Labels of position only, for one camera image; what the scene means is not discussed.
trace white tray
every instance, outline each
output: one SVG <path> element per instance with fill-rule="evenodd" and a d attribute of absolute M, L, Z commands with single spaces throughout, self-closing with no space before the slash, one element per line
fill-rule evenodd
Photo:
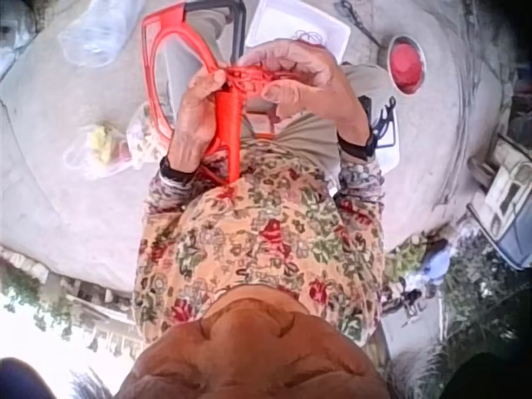
<path fill-rule="evenodd" d="M 348 25 L 305 2 L 260 0 L 245 45 L 253 47 L 277 38 L 302 38 L 323 44 L 340 63 L 349 35 Z"/>

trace floral pattern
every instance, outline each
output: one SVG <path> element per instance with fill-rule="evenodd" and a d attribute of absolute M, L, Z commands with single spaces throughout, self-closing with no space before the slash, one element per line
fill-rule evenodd
<path fill-rule="evenodd" d="M 231 186 L 158 174 L 133 301 L 147 342 L 201 318 L 231 288 L 266 284 L 362 345 L 380 317 L 382 177 L 375 160 L 341 158 L 334 198 L 319 167 L 269 141 L 243 143 Z M 224 154 L 206 162 L 227 173 Z"/>

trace concrete ground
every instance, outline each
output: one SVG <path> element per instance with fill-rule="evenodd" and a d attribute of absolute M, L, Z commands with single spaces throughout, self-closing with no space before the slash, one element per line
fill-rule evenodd
<path fill-rule="evenodd" d="M 332 1 L 309 2 L 336 15 Z M 0 83 L 0 241 L 56 273 L 129 291 L 135 278 L 142 200 L 156 166 L 86 181 L 65 168 L 62 154 L 84 125 L 107 121 L 125 131 L 145 101 L 140 29 L 109 66 L 74 66 L 63 57 L 57 35 L 87 3 L 72 0 L 68 7 L 56 8 L 50 24 Z M 171 3 L 151 0 L 144 13 Z M 422 89 L 413 97 L 397 96 L 401 163 L 386 176 L 384 214 L 385 242 L 391 249 L 415 232 L 460 217 L 475 190 L 463 165 L 451 202 L 434 208 L 457 142 L 457 60 L 448 32 L 423 10 L 432 0 L 352 3 L 377 39 L 386 41 L 406 33 L 420 42 L 426 55 Z M 251 20 L 257 0 L 246 4 Z M 222 39 L 222 47 L 227 47 L 230 37 Z M 344 60 L 359 64 L 376 59 L 376 48 L 353 28 Z M 501 98 L 500 83 L 482 67 L 470 114 L 467 154 L 486 147 L 497 124 Z"/>

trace wrist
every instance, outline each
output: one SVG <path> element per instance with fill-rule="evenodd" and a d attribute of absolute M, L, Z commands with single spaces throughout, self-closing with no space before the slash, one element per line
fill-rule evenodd
<path fill-rule="evenodd" d="M 177 135 L 176 132 L 167 154 L 170 168 L 185 173 L 196 171 L 208 146 L 209 143 Z"/>
<path fill-rule="evenodd" d="M 370 131 L 367 120 L 363 123 L 337 123 L 337 133 L 348 143 L 366 145 Z"/>

